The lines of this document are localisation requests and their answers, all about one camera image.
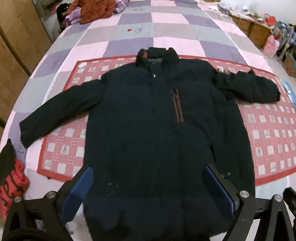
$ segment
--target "jacket chest pocket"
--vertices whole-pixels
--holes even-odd
[[[173,95],[173,104],[176,111],[177,121],[184,122],[178,89],[176,88],[172,89],[172,95]]]

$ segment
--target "wooden wardrobe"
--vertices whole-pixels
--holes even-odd
[[[32,0],[0,0],[0,119],[6,121],[52,42]]]

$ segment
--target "black fabric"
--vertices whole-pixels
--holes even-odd
[[[9,173],[11,173],[11,171],[15,168],[14,158],[15,150],[11,140],[8,139],[6,145],[0,152],[0,185],[2,185]]]
[[[93,167],[94,183],[83,203],[93,240],[202,240],[231,223],[205,189],[205,164],[255,194],[250,143],[234,97],[266,103],[280,93],[253,71],[227,75],[206,61],[179,59],[172,48],[142,49],[136,63],[47,101],[20,123],[21,141],[28,147],[90,109],[84,164]]]

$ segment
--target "orange jacket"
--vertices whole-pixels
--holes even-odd
[[[80,23],[84,24],[110,17],[115,8],[115,0],[74,0],[66,14],[70,14],[77,7],[81,7]]]

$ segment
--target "red checkered mat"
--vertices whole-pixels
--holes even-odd
[[[181,58],[200,58],[180,56]],[[135,61],[135,56],[78,61],[64,90],[85,81],[100,79],[108,70]],[[212,58],[214,68],[231,72],[249,71],[250,67]],[[237,101],[247,129],[254,161],[256,185],[296,172],[296,114],[281,81],[272,73],[253,68],[259,76],[276,83],[281,92],[277,103],[250,104]],[[88,115],[58,127],[44,138],[37,172],[60,181],[71,179],[83,165],[85,131]]]

